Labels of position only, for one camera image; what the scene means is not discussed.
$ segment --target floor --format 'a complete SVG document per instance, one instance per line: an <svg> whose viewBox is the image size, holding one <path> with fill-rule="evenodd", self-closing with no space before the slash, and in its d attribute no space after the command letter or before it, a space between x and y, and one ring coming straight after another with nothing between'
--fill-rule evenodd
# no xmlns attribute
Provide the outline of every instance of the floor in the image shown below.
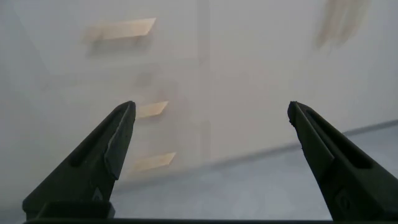
<svg viewBox="0 0 398 224"><path fill-rule="evenodd" d="M398 126L349 138L398 177ZM289 149L114 192L116 217L330 220L302 154Z"/></svg>

